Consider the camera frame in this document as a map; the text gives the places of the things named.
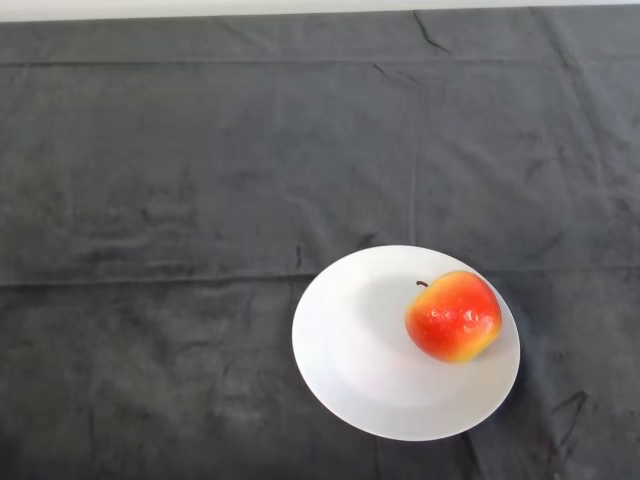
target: red apple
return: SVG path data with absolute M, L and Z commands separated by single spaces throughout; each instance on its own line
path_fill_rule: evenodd
M 409 336 L 424 352 L 452 363 L 468 362 L 493 342 L 502 314 L 489 286 L 470 272 L 436 279 L 407 310 Z

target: white wall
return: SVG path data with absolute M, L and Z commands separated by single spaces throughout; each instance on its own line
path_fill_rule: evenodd
M 0 0 L 0 21 L 638 3 L 640 0 Z

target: table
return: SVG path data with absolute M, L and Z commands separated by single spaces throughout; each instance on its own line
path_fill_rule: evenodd
M 640 477 L 640 9 L 0 25 L 0 477 Z M 290 328 L 324 267 L 481 271 L 522 363 L 362 433 Z

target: white plate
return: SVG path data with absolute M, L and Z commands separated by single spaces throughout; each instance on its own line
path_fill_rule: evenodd
M 318 275 L 292 331 L 298 368 L 315 396 L 354 427 L 397 440 L 448 437 L 491 415 L 520 363 L 518 330 L 495 288 L 487 282 L 500 303 L 502 332 L 468 364 L 426 355 L 404 325 L 423 290 L 416 281 L 455 270 L 478 273 L 448 255 L 397 245 L 353 253 Z

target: dark gray cloth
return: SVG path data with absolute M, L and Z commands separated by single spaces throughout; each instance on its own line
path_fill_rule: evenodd
M 640 478 L 640 8 L 0 25 L 0 478 Z M 522 363 L 362 433 L 293 311 L 341 256 L 483 272 Z

